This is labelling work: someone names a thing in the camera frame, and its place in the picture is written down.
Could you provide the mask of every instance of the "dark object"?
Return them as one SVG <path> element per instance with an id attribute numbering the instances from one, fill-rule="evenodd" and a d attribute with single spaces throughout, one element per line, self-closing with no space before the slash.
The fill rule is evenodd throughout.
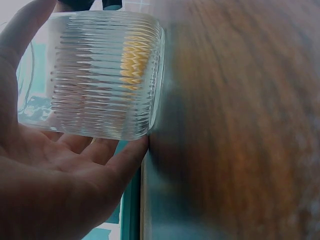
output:
<path id="1" fill-rule="evenodd" d="M 61 3 L 67 4 L 74 11 L 89 10 L 95 0 L 58 0 Z"/>
<path id="2" fill-rule="evenodd" d="M 95 0 L 58 0 L 67 4 L 74 11 L 87 11 Z M 119 10 L 122 8 L 122 0 L 102 0 L 103 10 Z"/>
<path id="3" fill-rule="evenodd" d="M 102 0 L 103 10 L 119 10 L 122 8 L 122 0 Z"/>

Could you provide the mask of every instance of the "wooden surface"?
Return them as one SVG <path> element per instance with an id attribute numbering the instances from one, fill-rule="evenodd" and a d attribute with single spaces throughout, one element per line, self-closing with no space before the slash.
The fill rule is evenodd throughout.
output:
<path id="1" fill-rule="evenodd" d="M 320 239 L 320 1 L 151 0 L 145 240 Z"/>

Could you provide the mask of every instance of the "hand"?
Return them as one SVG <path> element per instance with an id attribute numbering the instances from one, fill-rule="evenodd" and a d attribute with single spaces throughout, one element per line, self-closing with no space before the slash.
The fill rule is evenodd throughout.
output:
<path id="1" fill-rule="evenodd" d="M 113 156 L 115 140 L 18 123 L 17 66 L 54 7 L 31 2 L 0 35 L 0 239 L 80 239 L 111 215 L 148 148 L 145 136 Z"/>

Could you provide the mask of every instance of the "wood grain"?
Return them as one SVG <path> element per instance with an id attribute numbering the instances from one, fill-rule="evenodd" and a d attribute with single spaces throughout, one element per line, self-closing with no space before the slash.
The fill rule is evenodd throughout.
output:
<path id="1" fill-rule="evenodd" d="M 142 238 L 320 239 L 320 1 L 162 0 Z"/>

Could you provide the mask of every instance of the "ribbed glass jar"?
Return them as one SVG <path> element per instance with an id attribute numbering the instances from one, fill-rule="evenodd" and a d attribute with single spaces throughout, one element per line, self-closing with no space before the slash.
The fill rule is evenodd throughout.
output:
<path id="1" fill-rule="evenodd" d="M 17 70 L 18 120 L 36 128 L 131 141 L 152 127 L 164 31 L 135 12 L 55 13 Z"/>

